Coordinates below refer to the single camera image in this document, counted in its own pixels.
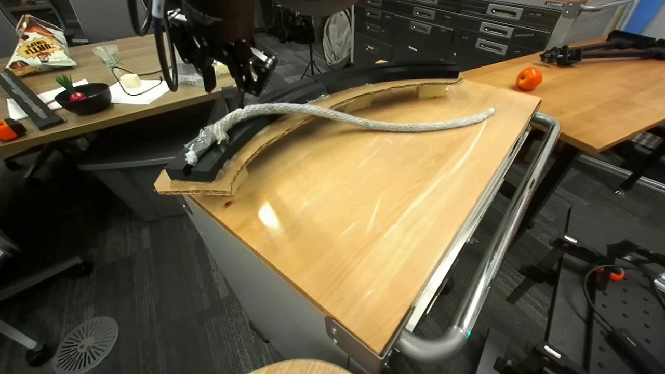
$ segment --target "gray cable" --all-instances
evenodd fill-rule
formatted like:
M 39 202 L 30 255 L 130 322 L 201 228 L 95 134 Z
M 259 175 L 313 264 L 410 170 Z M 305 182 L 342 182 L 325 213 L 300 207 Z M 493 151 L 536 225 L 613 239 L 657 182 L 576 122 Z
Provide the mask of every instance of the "gray cable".
M 388 120 L 372 120 L 372 118 L 360 118 L 352 117 L 347 113 L 319 109 L 312 105 L 253 105 L 245 109 L 237 109 L 228 113 L 225 118 L 208 125 L 201 130 L 201 134 L 184 145 L 184 162 L 198 165 L 198 159 L 206 153 L 206 149 L 215 142 L 225 144 L 228 140 L 228 131 L 256 117 L 278 117 L 278 114 L 310 114 L 319 117 L 336 122 L 348 122 L 356 126 L 372 130 L 372 131 L 388 131 L 388 134 L 433 134 L 433 131 L 447 131 L 447 130 L 462 130 L 477 125 L 495 114 L 495 109 L 486 109 L 481 113 L 460 117 L 450 120 L 437 120 L 437 122 L 418 122 L 418 125 L 405 125 L 405 122 L 388 122 Z

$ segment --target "white paper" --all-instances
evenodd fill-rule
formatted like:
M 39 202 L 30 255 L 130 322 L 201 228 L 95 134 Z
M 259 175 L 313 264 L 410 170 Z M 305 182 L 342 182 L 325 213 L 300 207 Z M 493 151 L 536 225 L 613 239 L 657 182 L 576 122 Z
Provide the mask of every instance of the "white paper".
M 130 106 L 147 106 L 151 105 L 154 99 L 161 97 L 163 93 L 169 93 L 169 85 L 166 81 L 145 81 L 142 79 L 142 85 L 140 88 L 120 88 L 120 84 L 114 84 L 110 85 L 110 99 L 117 101 L 117 105 L 130 105 Z
M 61 105 L 56 101 L 56 96 L 57 96 L 61 91 L 63 91 L 63 88 L 56 88 L 56 90 L 37 93 L 37 97 L 39 97 L 43 105 L 48 105 L 48 109 L 56 111 L 56 109 L 61 109 Z M 6 113 L 8 113 L 8 118 L 14 118 L 14 120 L 26 117 L 26 114 L 22 113 L 22 109 L 21 109 L 13 97 L 6 97 Z

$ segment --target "metal frame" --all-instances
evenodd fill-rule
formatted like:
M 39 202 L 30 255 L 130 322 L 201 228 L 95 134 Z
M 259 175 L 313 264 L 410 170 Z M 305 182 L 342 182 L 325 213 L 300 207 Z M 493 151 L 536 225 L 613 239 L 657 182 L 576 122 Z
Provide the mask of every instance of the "metal frame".
M 496 234 L 491 244 L 491 250 L 486 252 L 486 255 L 481 257 L 475 270 L 470 294 L 465 295 L 465 300 L 462 301 L 455 314 L 455 322 L 439 339 L 424 339 L 410 330 L 402 330 L 396 340 L 396 350 L 402 356 L 415 362 L 440 362 L 450 357 L 471 335 L 471 329 L 491 292 L 491 283 L 496 277 L 502 255 L 508 250 L 515 232 L 520 231 L 526 207 L 534 196 L 534 189 L 542 178 L 544 165 L 559 140 L 559 125 L 553 118 L 539 113 L 532 120 L 539 126 L 544 126 L 547 140 L 540 144 L 539 159 L 532 162 L 522 185 L 517 187 L 515 199 L 506 207 L 506 215 L 501 221 Z

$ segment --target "metal cabinet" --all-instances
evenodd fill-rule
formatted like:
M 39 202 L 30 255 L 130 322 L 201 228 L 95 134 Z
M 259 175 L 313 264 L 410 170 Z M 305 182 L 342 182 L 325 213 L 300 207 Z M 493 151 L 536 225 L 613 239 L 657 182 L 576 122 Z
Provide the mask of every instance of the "metal cabinet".
M 439 61 L 456 68 L 544 51 L 562 11 L 515 0 L 361 0 L 356 63 Z

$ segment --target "black wire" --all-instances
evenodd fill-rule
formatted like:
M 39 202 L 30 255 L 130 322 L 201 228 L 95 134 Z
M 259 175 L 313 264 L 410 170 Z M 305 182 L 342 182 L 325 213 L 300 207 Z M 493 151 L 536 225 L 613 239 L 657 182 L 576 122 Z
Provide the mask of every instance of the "black wire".
M 174 46 L 169 37 L 169 19 L 163 15 L 161 15 L 161 19 L 154 19 L 154 42 L 158 48 L 158 61 L 161 67 L 163 81 L 171 91 L 176 91 L 179 90 L 179 67 L 176 67 Z
M 140 19 L 140 3 L 143 3 L 145 19 Z M 130 30 L 136 36 L 145 36 L 151 25 L 151 0 L 127 0 Z

